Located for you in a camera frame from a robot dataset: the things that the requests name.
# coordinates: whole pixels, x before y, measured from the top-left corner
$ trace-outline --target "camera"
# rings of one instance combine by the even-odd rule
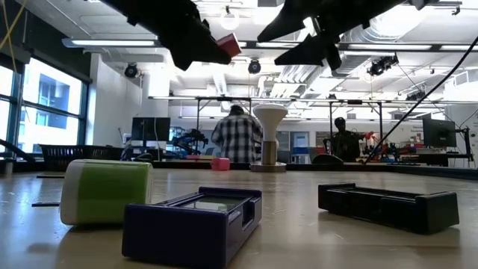
[[[125,69],[125,76],[127,78],[139,78],[141,71],[137,68],[137,63],[129,63]]]
[[[397,55],[390,57],[382,57],[379,60],[373,61],[371,67],[367,70],[372,76],[378,76],[383,74],[385,71],[389,70],[392,66],[398,64]]]
[[[249,64],[249,74],[258,74],[261,71],[261,64],[259,63],[258,59],[252,59],[251,63]]]

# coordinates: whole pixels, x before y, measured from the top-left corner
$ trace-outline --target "computer monitor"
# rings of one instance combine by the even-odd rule
[[[455,123],[447,120],[423,119],[425,146],[456,147]]]
[[[131,128],[131,139],[143,141],[168,141],[171,118],[135,117]]]

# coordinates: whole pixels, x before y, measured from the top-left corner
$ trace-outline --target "table surface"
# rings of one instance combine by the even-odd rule
[[[199,186],[263,191],[263,218],[230,268],[477,268],[478,184],[395,173],[155,170],[153,202]],[[58,208],[62,179],[0,178],[0,268],[163,268],[121,255],[121,230],[75,230]],[[339,217],[317,207],[317,185],[358,186],[414,193],[455,191],[461,224],[435,235]]]

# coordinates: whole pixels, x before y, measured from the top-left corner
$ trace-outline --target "man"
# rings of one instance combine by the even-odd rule
[[[332,154],[341,158],[343,161],[356,161],[356,159],[360,157],[359,140],[364,139],[365,136],[347,131],[343,117],[335,119],[335,127],[338,129],[338,133],[334,134],[332,138]]]
[[[262,140],[262,127],[239,105],[216,125],[211,140],[221,148],[221,155],[233,163],[252,163],[256,160],[254,141]]]

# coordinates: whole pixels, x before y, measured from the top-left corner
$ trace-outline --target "white lamp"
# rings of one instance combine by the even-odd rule
[[[282,105],[267,104],[258,105],[254,108],[254,115],[261,122],[264,137],[262,140],[261,163],[253,164],[252,170],[259,167],[258,170],[266,172],[285,171],[285,164],[277,164],[277,144],[276,130],[277,125],[288,114],[287,108]]]

